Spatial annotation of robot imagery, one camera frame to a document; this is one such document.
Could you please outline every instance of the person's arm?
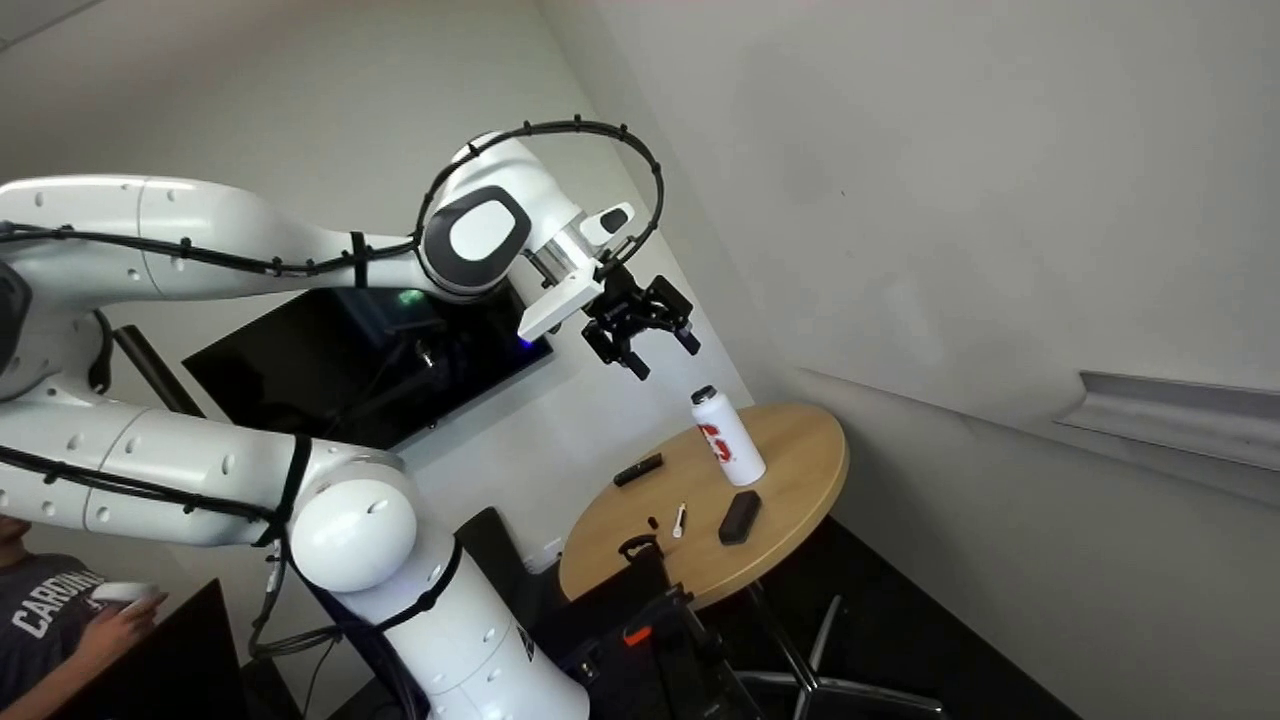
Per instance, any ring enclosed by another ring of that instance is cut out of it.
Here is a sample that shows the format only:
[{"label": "person's arm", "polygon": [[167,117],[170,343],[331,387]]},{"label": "person's arm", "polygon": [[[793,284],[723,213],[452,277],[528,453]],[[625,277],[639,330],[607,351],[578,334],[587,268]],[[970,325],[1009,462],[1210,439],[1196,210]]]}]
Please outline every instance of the person's arm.
[{"label": "person's arm", "polygon": [[59,712],[71,696],[79,696],[97,676],[105,676],[123,652],[131,652],[151,632],[158,601],[138,608],[97,611],[82,625],[77,652],[63,663],[55,663],[34,690],[11,702],[0,712],[0,720],[47,720],[53,712]]}]

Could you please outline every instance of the person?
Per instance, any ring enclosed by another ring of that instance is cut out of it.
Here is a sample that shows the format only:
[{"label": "person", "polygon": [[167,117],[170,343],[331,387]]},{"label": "person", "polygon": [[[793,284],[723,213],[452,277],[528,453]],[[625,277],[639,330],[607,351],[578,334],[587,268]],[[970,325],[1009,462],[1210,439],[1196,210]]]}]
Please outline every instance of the person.
[{"label": "person", "polygon": [[25,547],[30,524],[0,518],[0,720],[42,720],[128,658],[158,601],[90,608],[100,583],[77,557]]}]

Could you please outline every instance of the round wooden table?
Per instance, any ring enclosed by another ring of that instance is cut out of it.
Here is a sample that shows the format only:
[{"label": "round wooden table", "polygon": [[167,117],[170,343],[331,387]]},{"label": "round wooden table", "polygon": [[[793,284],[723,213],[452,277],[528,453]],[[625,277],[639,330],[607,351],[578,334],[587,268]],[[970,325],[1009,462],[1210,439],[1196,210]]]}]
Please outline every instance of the round wooden table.
[{"label": "round wooden table", "polygon": [[[607,486],[578,512],[558,557],[558,590],[567,601],[625,574],[621,545],[653,534],[653,520],[666,581],[691,592],[691,608],[709,608],[754,583],[816,534],[849,480],[838,420],[809,403],[761,403],[739,415],[766,467],[754,486],[763,506],[751,535],[744,545],[718,545],[718,520],[737,489],[703,437],[684,427],[654,450],[664,467],[625,489]],[[675,542],[670,524],[680,506],[687,507],[687,520]]]}]

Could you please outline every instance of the white cylindrical object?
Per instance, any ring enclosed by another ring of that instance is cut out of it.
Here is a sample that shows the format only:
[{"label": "white cylindrical object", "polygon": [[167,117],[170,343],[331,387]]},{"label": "white cylindrical object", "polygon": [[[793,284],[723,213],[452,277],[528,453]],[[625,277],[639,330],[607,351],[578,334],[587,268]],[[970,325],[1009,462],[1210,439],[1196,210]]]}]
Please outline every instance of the white cylindrical object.
[{"label": "white cylindrical object", "polygon": [[691,420],[703,434],[710,457],[718,462],[726,486],[751,489],[763,475],[751,434],[710,384],[691,391]]}]

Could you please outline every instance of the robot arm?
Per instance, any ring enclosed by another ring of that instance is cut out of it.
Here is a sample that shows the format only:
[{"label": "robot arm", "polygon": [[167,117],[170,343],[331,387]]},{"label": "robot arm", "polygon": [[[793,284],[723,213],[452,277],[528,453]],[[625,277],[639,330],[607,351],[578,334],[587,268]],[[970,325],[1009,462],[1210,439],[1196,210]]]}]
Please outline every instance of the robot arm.
[{"label": "robot arm", "polygon": [[587,343],[635,376],[649,370],[626,341],[645,330],[697,351],[687,299],[625,272],[639,247],[621,245],[633,210],[578,213],[516,141],[562,130],[635,150],[625,130],[583,120],[483,137],[435,175],[408,238],[308,229],[198,179],[5,185],[0,512],[181,545],[281,535],[298,575],[385,632],[435,716],[583,716],[583,692],[522,645],[397,457],[113,403],[77,360],[105,343],[86,317],[113,299],[364,284],[477,299],[520,255],[545,277],[522,341],[587,312]]}]

